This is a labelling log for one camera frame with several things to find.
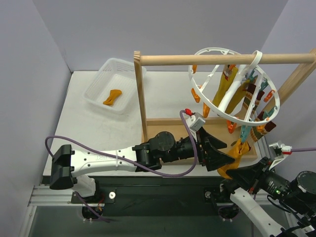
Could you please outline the striped cream maroon sock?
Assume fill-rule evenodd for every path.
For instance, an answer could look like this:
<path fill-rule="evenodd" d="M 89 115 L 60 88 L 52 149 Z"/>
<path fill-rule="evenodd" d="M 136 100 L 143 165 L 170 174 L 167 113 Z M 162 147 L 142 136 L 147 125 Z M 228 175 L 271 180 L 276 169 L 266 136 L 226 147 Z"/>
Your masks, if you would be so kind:
<path fill-rule="evenodd" d="M 239 118 L 243 119 L 248 110 L 251 99 L 253 98 L 253 94 L 255 92 L 256 85 L 250 83 L 245 91 L 245 97 L 242 103 L 242 109 L 239 113 Z M 261 111 L 259 114 L 257 113 L 258 106 L 260 105 L 261 99 L 264 95 L 264 91 L 259 91 L 257 97 L 254 101 L 254 107 L 251 110 L 250 118 L 254 119 L 254 121 L 262 121 L 264 111 Z M 257 141 L 259 141 L 262 137 L 269 134 L 272 130 L 276 128 L 276 124 L 273 121 L 270 121 L 264 125 L 254 126 L 251 128 L 251 131 L 246 139 L 246 142 L 249 146 L 254 145 Z"/>

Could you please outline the small orange sock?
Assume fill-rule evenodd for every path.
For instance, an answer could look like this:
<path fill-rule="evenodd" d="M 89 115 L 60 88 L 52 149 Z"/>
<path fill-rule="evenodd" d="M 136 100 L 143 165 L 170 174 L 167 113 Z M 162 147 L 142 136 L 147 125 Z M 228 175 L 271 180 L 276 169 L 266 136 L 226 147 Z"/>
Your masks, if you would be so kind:
<path fill-rule="evenodd" d="M 122 91 L 119 89 L 113 89 L 110 91 L 108 98 L 103 102 L 103 105 L 112 106 L 115 100 L 122 95 Z"/>

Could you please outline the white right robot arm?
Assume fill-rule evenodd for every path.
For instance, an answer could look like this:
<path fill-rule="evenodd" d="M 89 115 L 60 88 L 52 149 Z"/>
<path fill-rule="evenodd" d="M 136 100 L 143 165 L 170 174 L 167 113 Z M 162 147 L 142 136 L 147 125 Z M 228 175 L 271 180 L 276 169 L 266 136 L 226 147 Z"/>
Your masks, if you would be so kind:
<path fill-rule="evenodd" d="M 264 237 L 316 235 L 316 173 L 301 171 L 289 181 L 264 157 L 256 164 L 229 168 L 219 197 L 231 201 Z"/>

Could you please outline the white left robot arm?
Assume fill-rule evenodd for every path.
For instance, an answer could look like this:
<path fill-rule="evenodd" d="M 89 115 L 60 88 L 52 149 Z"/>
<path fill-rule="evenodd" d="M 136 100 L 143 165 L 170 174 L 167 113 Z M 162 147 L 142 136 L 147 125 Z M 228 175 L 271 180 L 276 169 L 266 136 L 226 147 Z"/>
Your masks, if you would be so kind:
<path fill-rule="evenodd" d="M 162 131 L 147 142 L 110 152 L 73 150 L 62 145 L 52 157 L 49 187 L 52 190 L 72 189 L 89 203 L 98 201 L 99 185 L 91 173 L 105 171 L 151 172 L 158 174 L 163 163 L 193 158 L 195 164 L 207 171 L 231 164 L 235 159 L 221 152 L 227 144 L 201 128 L 192 135 L 176 141 L 173 134 Z"/>

